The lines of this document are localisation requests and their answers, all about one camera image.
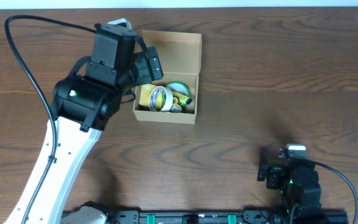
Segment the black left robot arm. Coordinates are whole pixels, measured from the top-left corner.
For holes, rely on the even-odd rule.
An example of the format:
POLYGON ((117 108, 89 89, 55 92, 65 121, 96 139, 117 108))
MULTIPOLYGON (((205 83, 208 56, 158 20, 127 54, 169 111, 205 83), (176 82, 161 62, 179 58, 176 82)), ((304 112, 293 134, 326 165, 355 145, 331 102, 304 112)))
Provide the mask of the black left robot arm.
POLYGON ((122 97, 163 76, 155 47, 121 19, 96 24, 93 52, 80 58, 47 103, 45 140, 8 223, 58 223, 76 176, 122 97))

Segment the cardboard box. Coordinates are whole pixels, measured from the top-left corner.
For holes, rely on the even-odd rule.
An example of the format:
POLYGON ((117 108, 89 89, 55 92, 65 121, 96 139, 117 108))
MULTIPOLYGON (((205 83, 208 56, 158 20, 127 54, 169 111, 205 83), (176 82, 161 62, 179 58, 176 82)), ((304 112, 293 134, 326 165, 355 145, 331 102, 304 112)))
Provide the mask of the cardboard box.
POLYGON ((195 124, 201 70, 201 34, 143 30, 141 35, 146 45, 156 47, 162 66, 163 78, 152 84, 166 86, 171 82, 182 82, 189 89, 188 96, 192 102, 183 107, 181 113, 150 111, 148 107, 140 104, 143 88, 138 86, 135 89, 137 99, 133 105, 136 120, 195 124))

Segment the yellow highlighter marker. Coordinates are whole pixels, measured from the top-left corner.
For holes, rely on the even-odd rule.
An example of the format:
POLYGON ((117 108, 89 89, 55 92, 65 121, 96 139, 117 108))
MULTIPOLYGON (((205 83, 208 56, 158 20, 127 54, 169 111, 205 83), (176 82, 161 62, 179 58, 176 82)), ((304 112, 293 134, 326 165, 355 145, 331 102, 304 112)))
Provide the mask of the yellow highlighter marker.
POLYGON ((190 105, 193 102, 192 98, 181 93, 173 92, 173 95, 179 99, 182 105, 190 105))

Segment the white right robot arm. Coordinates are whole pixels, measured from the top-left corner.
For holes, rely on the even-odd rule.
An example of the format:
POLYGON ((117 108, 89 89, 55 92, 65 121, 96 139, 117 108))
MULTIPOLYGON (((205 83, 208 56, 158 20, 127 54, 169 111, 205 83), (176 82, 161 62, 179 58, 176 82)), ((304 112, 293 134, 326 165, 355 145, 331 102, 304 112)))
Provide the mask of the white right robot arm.
POLYGON ((321 186, 315 165, 305 159, 286 157, 283 164, 273 164, 262 157, 257 180, 266 188, 279 190, 288 220, 317 216, 321 209, 321 186))

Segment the clear tape roll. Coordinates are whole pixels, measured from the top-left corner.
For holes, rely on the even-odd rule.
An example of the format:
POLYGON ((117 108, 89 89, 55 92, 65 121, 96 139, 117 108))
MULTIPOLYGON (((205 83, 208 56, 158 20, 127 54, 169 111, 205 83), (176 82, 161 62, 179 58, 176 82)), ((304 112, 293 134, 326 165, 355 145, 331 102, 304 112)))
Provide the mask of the clear tape roll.
POLYGON ((170 89, 163 86, 157 86, 151 91, 149 96, 150 111, 168 112, 170 111, 172 106, 173 106, 173 93, 170 89), (159 96, 161 96, 161 102, 162 102, 162 106, 160 107, 160 109, 157 108, 157 100, 159 96))

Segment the green tape roll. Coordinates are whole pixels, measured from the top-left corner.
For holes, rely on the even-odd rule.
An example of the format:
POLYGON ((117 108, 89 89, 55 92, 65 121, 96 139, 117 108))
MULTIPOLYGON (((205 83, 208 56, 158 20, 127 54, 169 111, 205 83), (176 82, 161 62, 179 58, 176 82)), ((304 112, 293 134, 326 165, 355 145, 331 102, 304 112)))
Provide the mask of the green tape roll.
POLYGON ((165 85, 165 87, 171 90, 172 92, 176 92, 185 96, 190 95, 189 88, 182 82, 169 82, 165 85))

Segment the yellow sticky note pad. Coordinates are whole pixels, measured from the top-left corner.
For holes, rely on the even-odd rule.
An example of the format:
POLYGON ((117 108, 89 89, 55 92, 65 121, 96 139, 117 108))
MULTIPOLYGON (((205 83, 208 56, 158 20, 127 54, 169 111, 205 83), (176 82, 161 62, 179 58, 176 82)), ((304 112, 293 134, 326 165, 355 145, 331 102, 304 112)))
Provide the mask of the yellow sticky note pad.
POLYGON ((153 84, 145 84, 140 87, 140 99, 139 104, 141 106, 149 107, 149 98, 151 92, 156 88, 156 85, 153 84))

